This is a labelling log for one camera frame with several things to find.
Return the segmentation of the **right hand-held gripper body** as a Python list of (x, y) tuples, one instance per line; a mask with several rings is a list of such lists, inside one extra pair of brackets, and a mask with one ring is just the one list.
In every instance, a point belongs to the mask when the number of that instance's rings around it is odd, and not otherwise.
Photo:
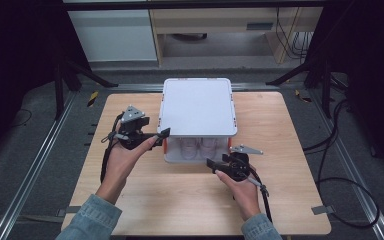
[(231, 179), (240, 182), (252, 176), (257, 182), (261, 181), (257, 172), (250, 165), (250, 154), (262, 155), (263, 151), (243, 144), (230, 148), (230, 153), (228, 154), (230, 162), (226, 163), (228, 166), (228, 173), (226, 174)]

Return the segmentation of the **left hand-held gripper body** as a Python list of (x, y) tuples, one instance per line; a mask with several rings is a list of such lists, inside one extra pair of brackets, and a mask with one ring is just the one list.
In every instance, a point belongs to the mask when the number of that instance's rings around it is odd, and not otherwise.
[(142, 128), (147, 126), (150, 118), (145, 113), (133, 105), (129, 105), (116, 120), (120, 124), (115, 137), (120, 144), (129, 150), (139, 146), (145, 140), (154, 136), (154, 133), (144, 133)]

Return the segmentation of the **white shoe storage box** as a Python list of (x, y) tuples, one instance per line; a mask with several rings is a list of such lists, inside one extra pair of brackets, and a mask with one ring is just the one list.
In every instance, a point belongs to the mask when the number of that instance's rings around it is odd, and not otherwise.
[[(231, 82), (227, 78), (170, 78), (164, 82), (157, 129), (170, 128), (163, 143), (164, 159), (168, 163), (205, 163), (200, 154), (202, 138), (218, 140), (219, 161), (229, 152), (230, 140), (237, 134), (235, 104)], [(196, 138), (198, 152), (186, 160), (180, 151), (181, 138)]]

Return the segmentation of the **person's right hand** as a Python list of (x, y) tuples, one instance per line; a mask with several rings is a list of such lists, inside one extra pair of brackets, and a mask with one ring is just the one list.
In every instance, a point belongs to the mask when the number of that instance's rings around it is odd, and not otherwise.
[(261, 213), (257, 187), (253, 183), (249, 180), (236, 182), (220, 170), (216, 170), (215, 174), (230, 189), (244, 221)]

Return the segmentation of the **person's left hand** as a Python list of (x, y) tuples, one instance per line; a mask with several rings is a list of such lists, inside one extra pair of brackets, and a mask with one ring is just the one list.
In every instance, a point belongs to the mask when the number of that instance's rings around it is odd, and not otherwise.
[(153, 147), (157, 139), (157, 136), (152, 136), (132, 150), (124, 148), (118, 141), (114, 140), (108, 157), (105, 177), (96, 195), (111, 204), (115, 204), (137, 161)]

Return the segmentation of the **yellow black tape piece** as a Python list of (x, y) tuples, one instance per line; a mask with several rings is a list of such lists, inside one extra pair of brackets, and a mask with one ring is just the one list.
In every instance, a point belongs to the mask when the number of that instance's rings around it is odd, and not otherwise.
[(94, 92), (92, 92), (92, 94), (91, 94), (91, 96), (90, 96), (90, 98), (89, 98), (89, 100), (88, 100), (88, 102), (87, 102), (87, 107), (91, 107), (91, 106), (93, 106), (93, 104), (94, 104), (96, 98), (98, 97), (98, 94), (99, 94), (98, 91), (94, 91)]
[(311, 103), (311, 102), (312, 102), (311, 98), (309, 98), (309, 97), (303, 97), (303, 96), (301, 95), (301, 93), (300, 93), (299, 90), (295, 90), (294, 92), (295, 92), (295, 96), (296, 96), (298, 99), (300, 99), (301, 101), (306, 102), (306, 103)]

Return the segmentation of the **black tripod stand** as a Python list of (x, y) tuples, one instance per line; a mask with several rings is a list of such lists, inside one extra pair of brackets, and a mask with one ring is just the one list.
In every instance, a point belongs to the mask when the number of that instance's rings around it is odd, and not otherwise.
[(307, 72), (304, 85), (307, 88), (315, 88), (317, 84), (322, 84), (321, 106), (326, 117), (331, 117), (330, 110), (330, 89), (331, 74), (335, 65), (335, 54), (331, 51), (320, 51), (310, 56), (304, 63), (292, 69), (281, 77), (267, 82), (270, 86), (279, 86), (294, 76)]
[(55, 119), (59, 120), (65, 110), (63, 84), (66, 84), (70, 91), (78, 91), (82, 84), (77, 77), (80, 73), (83, 76), (91, 79), (105, 88), (115, 88), (117, 84), (111, 83), (98, 75), (94, 74), (91, 70), (69, 60), (60, 53), (56, 53), (53, 58), (54, 62), (54, 83), (55, 83), (55, 97), (56, 97), (56, 115)]

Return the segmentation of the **white cabinet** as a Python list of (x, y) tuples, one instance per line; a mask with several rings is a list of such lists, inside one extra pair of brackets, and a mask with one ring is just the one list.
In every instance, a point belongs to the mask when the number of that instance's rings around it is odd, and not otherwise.
[(156, 61), (147, 10), (70, 11), (89, 62)]

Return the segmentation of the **light wooden desk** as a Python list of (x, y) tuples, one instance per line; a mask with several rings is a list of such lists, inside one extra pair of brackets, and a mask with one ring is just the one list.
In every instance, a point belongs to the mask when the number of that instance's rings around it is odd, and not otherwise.
[(314, 32), (322, 7), (150, 10), (154, 36), (264, 32), (274, 59), (284, 62), (294, 34)]

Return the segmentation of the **aluminium floor rail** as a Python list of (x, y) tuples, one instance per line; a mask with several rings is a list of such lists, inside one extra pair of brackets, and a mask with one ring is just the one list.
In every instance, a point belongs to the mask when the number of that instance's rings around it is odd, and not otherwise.
[[(122, 93), (157, 93), (163, 91), (164, 84), (118, 84), (111, 87), (112, 91)], [(277, 91), (278, 86), (267, 85), (265, 83), (232, 83), (233, 92), (255, 92), (255, 91)]]
[[(357, 225), (356, 223), (352, 223), (351, 221), (340, 218), (335, 213), (331, 214), (331, 216), (334, 217), (339, 222), (351, 228), (372, 229), (378, 240), (384, 240), (384, 215), (377, 201), (374, 199), (372, 193), (369, 191), (369, 187), (367, 186), (366, 181), (363, 179), (362, 175), (360, 174), (359, 170), (354, 164), (353, 159), (351, 158), (350, 154), (348, 153), (348, 150), (345, 147), (345, 144), (343, 143), (341, 137), (339, 136), (338, 118), (343, 105), (346, 103), (346, 100), (343, 100), (342, 102), (338, 102), (337, 105), (334, 107), (334, 110), (331, 111), (331, 117), (328, 118), (325, 116), (322, 110), (321, 93), (319, 93), (317, 90), (310, 90), (309, 95), (312, 98), (312, 101), (315, 104), (320, 114), (320, 117), (324, 123), (324, 126), (326, 127), (329, 133), (326, 146), (323, 150), (323, 157), (322, 157), (321, 165), (318, 170), (316, 185), (320, 186), (321, 183), (333, 182), (333, 181), (345, 182), (350, 184), (360, 203), (360, 206), (362, 207), (363, 212), (367, 217), (368, 223), (364, 225)], [(334, 147), (335, 150), (337, 151), (339, 155), (339, 160), (341, 161), (344, 171), (347, 175), (346, 178), (343, 178), (343, 177), (322, 178), (321, 177), (323, 165), (325, 162), (325, 157), (330, 147)]]
[(56, 139), (72, 109), (72, 105), (77, 97), (77, 92), (69, 92), (67, 99), (63, 101), (63, 110), (60, 116), (53, 122), (46, 138), (39, 148), (28, 172), (20, 184), (15, 196), (13, 197), (5, 214), (0, 219), (0, 240), (6, 240), (15, 225), (21, 210), (23, 209), (30, 192), (35, 185), (37, 178), (43, 169), (44, 164), (51, 152)]

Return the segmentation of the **grey table bracket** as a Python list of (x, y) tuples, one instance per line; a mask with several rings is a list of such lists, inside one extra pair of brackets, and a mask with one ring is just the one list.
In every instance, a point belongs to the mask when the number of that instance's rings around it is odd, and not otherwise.
[(314, 215), (320, 215), (320, 214), (333, 214), (335, 212), (335, 209), (333, 206), (316, 206), (311, 208)]
[(68, 206), (66, 208), (59, 209), (56, 213), (57, 217), (64, 217), (66, 214), (77, 213), (80, 210), (80, 206)]

